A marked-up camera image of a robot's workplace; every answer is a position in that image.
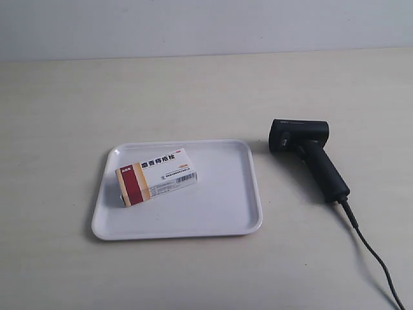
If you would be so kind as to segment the white red medicine box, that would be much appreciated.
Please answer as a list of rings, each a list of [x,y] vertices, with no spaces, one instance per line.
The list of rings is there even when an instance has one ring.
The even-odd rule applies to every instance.
[[[116,170],[116,176],[126,207],[197,182],[197,172],[185,149],[126,165]]]

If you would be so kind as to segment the black handheld barcode scanner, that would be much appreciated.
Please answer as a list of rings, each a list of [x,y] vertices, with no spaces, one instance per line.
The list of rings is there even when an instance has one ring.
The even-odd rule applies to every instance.
[[[272,154],[294,152],[308,167],[326,203],[342,203],[350,189],[324,150],[329,137],[326,121],[274,119],[268,137]]]

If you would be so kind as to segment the white plastic tray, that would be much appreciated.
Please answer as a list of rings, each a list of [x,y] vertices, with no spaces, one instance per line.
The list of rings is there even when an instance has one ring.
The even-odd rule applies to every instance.
[[[197,182],[125,207],[115,170],[184,148]],[[255,232],[263,215],[252,153],[239,139],[125,143],[108,153],[92,217],[104,241],[237,236]]]

